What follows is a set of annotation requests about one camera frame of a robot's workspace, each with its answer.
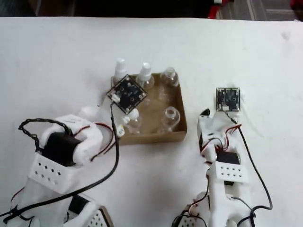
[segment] cardboard tray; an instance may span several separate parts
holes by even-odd
[[[187,123],[180,84],[174,88],[174,92],[176,92],[174,100],[161,101],[158,99],[160,91],[160,73],[153,73],[152,75],[155,78],[155,85],[151,90],[147,91],[148,95],[146,97],[146,99],[150,99],[150,104],[146,107],[143,101],[137,106],[142,117],[141,134],[132,135],[125,130],[125,136],[120,139],[121,145],[177,142],[182,141],[186,136]],[[173,132],[157,133],[163,111],[168,106],[173,106],[179,110],[180,122]]]

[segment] white table surface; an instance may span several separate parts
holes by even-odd
[[[243,132],[274,204],[272,211],[257,212],[259,226],[302,226],[300,22],[0,18],[1,213],[24,185],[33,161],[34,142],[18,131],[19,124],[97,104],[117,57],[126,59],[130,73],[143,61],[154,72],[176,68],[188,132],[181,143],[121,147],[115,174],[87,192],[106,206],[116,227],[170,226],[205,189],[197,117],[208,107],[214,113],[215,88],[230,85],[245,95]],[[41,133],[47,126],[29,129]],[[114,157],[111,152],[99,158],[80,184],[104,176]],[[254,204],[267,205],[253,171],[251,178]]]

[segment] black wire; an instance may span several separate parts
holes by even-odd
[[[70,214],[69,214],[69,212],[66,212],[66,221],[64,222],[64,224],[65,224],[66,222],[68,222],[69,219],[70,219]]]
[[[17,210],[11,216],[8,216],[3,220],[3,222],[5,224],[7,224],[7,222],[9,220],[17,217],[18,215],[22,214],[25,211],[28,211],[28,210],[33,209],[33,208],[45,206],[45,205],[48,205],[48,204],[51,204],[51,203],[54,203],[54,202],[59,202],[59,201],[65,200],[69,197],[76,196],[76,195],[78,195],[78,194],[80,194],[84,191],[87,191],[87,190],[103,183],[105,180],[107,180],[115,172],[115,170],[117,169],[118,163],[119,163],[120,152],[119,152],[119,140],[118,140],[116,125],[115,125],[115,120],[114,120],[114,115],[113,115],[113,109],[112,109],[113,104],[114,103],[112,103],[110,105],[110,111],[111,111],[112,128],[113,128],[113,131],[114,131],[115,144],[116,144],[116,161],[115,161],[115,164],[114,164],[114,167],[112,168],[112,170],[105,177],[103,177],[102,179],[100,179],[100,180],[98,180],[98,181],[96,181],[96,182],[94,182],[94,183],[92,183],[92,184],[90,184],[86,187],[83,187],[81,189],[78,189],[76,191],[73,191],[71,193],[65,194],[65,195],[60,196],[60,197],[57,197],[57,198],[54,198],[54,199],[51,199],[51,200],[47,200],[47,201],[43,201],[43,202],[39,202],[39,203],[35,203],[35,204],[29,205],[27,207],[24,207],[24,208],[21,208],[21,209]]]
[[[218,137],[210,138],[208,141],[212,141],[212,140],[215,140],[215,139],[219,140],[220,145],[221,145],[221,149],[223,149],[223,143],[222,143],[222,141]]]
[[[175,219],[173,220],[172,224],[171,224],[171,227],[175,227],[175,222],[178,218],[181,218],[181,217],[187,217],[187,218],[197,218],[197,219],[200,219],[203,221],[205,227],[207,227],[207,224],[205,222],[205,220],[199,216],[195,216],[195,215],[187,215],[187,214],[180,214],[178,216],[175,217]]]
[[[0,214],[0,217],[3,217],[3,216],[8,215],[8,214],[10,214],[10,213],[11,213],[11,211],[6,212],[6,213],[3,213],[3,214]]]
[[[265,185],[265,183],[264,183],[264,181],[263,181],[263,179],[262,179],[262,177],[261,177],[259,171],[257,170],[257,167],[256,167],[254,161],[252,160],[252,157],[251,157],[251,154],[250,154],[250,150],[249,150],[249,148],[248,148],[248,146],[247,146],[247,143],[246,143],[246,140],[245,140],[245,138],[244,138],[244,135],[243,135],[243,132],[242,132],[241,128],[239,127],[238,130],[239,130],[239,132],[240,132],[240,134],[241,134],[241,136],[242,136],[242,139],[243,139],[245,148],[246,148],[246,150],[247,150],[248,157],[250,158],[251,164],[252,164],[252,166],[254,167],[255,172],[256,172],[256,174],[258,175],[258,178],[260,179],[260,181],[261,181],[261,183],[262,183],[262,185],[263,185],[263,188],[264,188],[264,190],[265,190],[265,193],[266,193],[266,195],[267,195],[267,197],[268,197],[268,202],[269,202],[269,207],[268,207],[268,206],[259,205],[259,206],[255,206],[252,210],[253,210],[253,211],[256,211],[256,210],[258,210],[258,209],[272,210],[272,209],[273,209],[273,203],[272,203],[272,200],[271,200],[269,191],[268,191],[268,189],[267,189],[267,187],[266,187],[266,185]]]
[[[227,112],[225,112],[225,113],[226,113],[226,115],[229,117],[229,119],[230,119],[233,123],[237,124],[237,122],[236,122],[234,119],[232,119],[232,118],[228,115]],[[268,189],[267,189],[267,187],[266,187],[266,185],[265,185],[265,183],[264,183],[264,181],[263,181],[263,179],[262,179],[262,177],[261,177],[259,171],[257,170],[257,167],[256,167],[256,165],[255,165],[255,163],[254,163],[252,157],[251,157],[250,150],[249,150],[249,148],[248,148],[248,145],[247,145],[247,142],[246,142],[245,137],[244,137],[244,135],[243,135],[243,132],[242,132],[242,130],[241,130],[240,127],[238,128],[238,130],[239,130],[240,135],[241,135],[241,137],[242,137],[242,139],[243,139],[243,143],[244,143],[245,148],[246,148],[246,150],[247,150],[247,154],[248,154],[248,157],[249,157],[249,159],[250,159],[250,162],[251,162],[251,164],[252,164],[252,166],[253,166],[253,168],[254,168],[256,174],[258,175],[259,180],[260,180],[261,183],[262,183],[262,186],[263,186],[263,188],[264,188],[264,190],[265,190],[265,193],[266,193],[266,195],[267,195],[268,202],[269,202],[269,206],[258,205],[258,206],[253,207],[252,210],[251,210],[251,214],[250,214],[249,216],[247,216],[247,217],[241,219],[241,220],[238,222],[238,224],[237,224],[237,226],[239,226],[243,221],[250,219],[251,225],[252,225],[252,227],[254,227],[254,226],[255,226],[254,219],[253,219],[253,218],[255,217],[254,212],[255,212],[256,210],[258,210],[258,209],[272,210],[272,209],[273,209],[273,203],[272,203],[272,200],[271,200],[269,191],[268,191]]]
[[[40,141],[38,139],[37,134],[32,134],[24,128],[25,125],[27,125],[28,123],[31,123],[31,122],[48,122],[48,123],[58,124],[58,125],[60,125],[64,128],[64,132],[66,134],[72,135],[71,129],[69,127],[67,127],[67,125],[62,123],[62,122],[52,120],[52,119],[44,119],[44,118],[26,119],[25,121],[23,121],[20,124],[18,129],[23,131],[24,134],[26,134],[27,136],[29,136],[30,138],[32,138],[35,141],[36,151],[42,151],[43,150],[40,147]]]
[[[33,220],[34,220],[34,218],[32,218],[32,219],[30,220],[30,222],[29,222],[29,224],[28,224],[28,227],[31,226]]]

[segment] clear plastic bottle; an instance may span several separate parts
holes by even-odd
[[[130,134],[141,133],[142,118],[137,109],[133,109],[125,118],[125,127]]]
[[[172,132],[180,122],[180,113],[173,107],[169,106],[163,111],[161,117],[159,133]]]
[[[152,76],[152,68],[149,63],[143,63],[141,71],[137,76],[136,82],[145,90],[149,90],[155,84],[155,79]]]
[[[126,64],[123,58],[118,58],[116,62],[115,74],[112,77],[112,86],[116,85],[127,74]]]
[[[160,75],[159,99],[172,101],[176,96],[176,89],[179,84],[179,77],[173,67],[168,67]]]

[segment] red wire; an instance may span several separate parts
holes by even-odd
[[[91,158],[91,160],[90,160],[91,162],[94,160],[95,157],[97,157],[98,155],[102,154],[102,153],[110,146],[111,142],[112,142],[113,139],[114,139],[114,131],[113,131],[108,125],[106,125],[106,124],[104,124],[104,123],[95,123],[95,124],[96,124],[96,125],[103,126],[103,127],[107,128],[107,129],[109,129],[109,130],[111,131],[111,138],[110,138],[108,144],[105,146],[105,148],[103,148],[99,153],[97,153],[95,156],[93,156],[93,157]]]
[[[13,197],[12,197],[11,200],[10,200],[10,209],[12,209],[11,203],[13,202],[14,198],[15,198],[20,192],[22,192],[24,188],[25,188],[25,187],[21,188],[18,192],[16,192],[16,193],[13,195]]]
[[[239,127],[241,127],[242,125],[241,124],[238,124],[238,125],[235,125],[235,126],[232,126],[230,128],[228,128],[226,131],[225,131],[225,137],[226,137],[226,147],[223,148],[223,151],[226,151],[229,147],[229,139],[228,139],[228,136],[227,136],[227,132],[231,129],[234,129],[234,131],[236,129],[238,129]],[[200,153],[202,154],[204,149],[207,147],[207,145],[210,143],[210,141],[214,140],[215,138],[211,138],[201,149]]]
[[[97,153],[96,155],[94,155],[94,156],[90,159],[91,162],[94,160],[95,157],[97,157],[98,155],[102,154],[102,153],[110,146],[111,142],[112,142],[113,139],[114,139],[114,131],[112,130],[111,127],[109,127],[107,124],[104,124],[104,123],[101,123],[101,122],[95,122],[95,124],[96,124],[96,125],[99,125],[99,126],[102,126],[102,127],[104,127],[104,128],[107,128],[108,130],[110,130],[110,132],[111,132],[111,138],[110,138],[108,144],[107,144],[99,153]],[[89,127],[90,127],[89,125],[84,126],[84,127],[81,128],[76,134],[74,134],[74,136],[77,136],[82,130],[87,129],[87,128],[89,128]]]
[[[238,125],[235,125],[233,127],[230,127],[228,128],[226,131],[225,131],[225,137],[226,137],[226,147],[223,149],[224,151],[227,151],[228,147],[229,147],[229,139],[228,139],[228,136],[227,136],[227,132],[231,129],[238,129],[240,128],[242,125],[241,124],[238,124]]]

